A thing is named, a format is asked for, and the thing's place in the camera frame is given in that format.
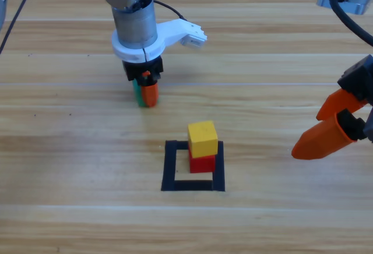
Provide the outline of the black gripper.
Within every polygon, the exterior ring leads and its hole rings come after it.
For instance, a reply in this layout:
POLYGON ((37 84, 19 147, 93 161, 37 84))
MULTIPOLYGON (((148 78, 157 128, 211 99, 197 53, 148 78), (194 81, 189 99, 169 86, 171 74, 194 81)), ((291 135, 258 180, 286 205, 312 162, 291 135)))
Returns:
POLYGON ((161 78, 163 72, 163 60, 157 57, 144 63, 130 63, 123 61, 124 70, 129 81, 136 80, 138 86, 141 86, 143 102, 147 107, 157 105, 159 99, 159 89, 157 81, 161 78))
POLYGON ((372 55, 348 68, 338 80, 341 89, 329 95, 316 115, 321 121, 305 131, 291 155, 299 160, 315 160, 354 143, 372 141, 372 114, 364 121, 353 114, 372 105, 372 55))

